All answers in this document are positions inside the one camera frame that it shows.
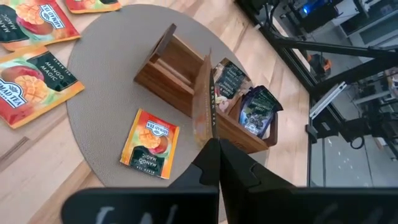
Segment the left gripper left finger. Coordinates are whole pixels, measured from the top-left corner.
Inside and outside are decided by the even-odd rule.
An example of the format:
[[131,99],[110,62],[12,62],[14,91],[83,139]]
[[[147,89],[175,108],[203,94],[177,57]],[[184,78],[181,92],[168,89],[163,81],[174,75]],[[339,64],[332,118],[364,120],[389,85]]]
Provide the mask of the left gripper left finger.
[[61,209],[63,223],[217,223],[220,141],[210,139],[168,187],[80,190]]

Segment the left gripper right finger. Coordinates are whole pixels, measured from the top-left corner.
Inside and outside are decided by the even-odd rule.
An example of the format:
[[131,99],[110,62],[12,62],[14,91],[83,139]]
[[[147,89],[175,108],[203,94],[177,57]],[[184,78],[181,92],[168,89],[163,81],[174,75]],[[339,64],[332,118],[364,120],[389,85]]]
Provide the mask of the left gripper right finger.
[[397,224],[396,188],[296,187],[226,139],[220,151],[229,223]]

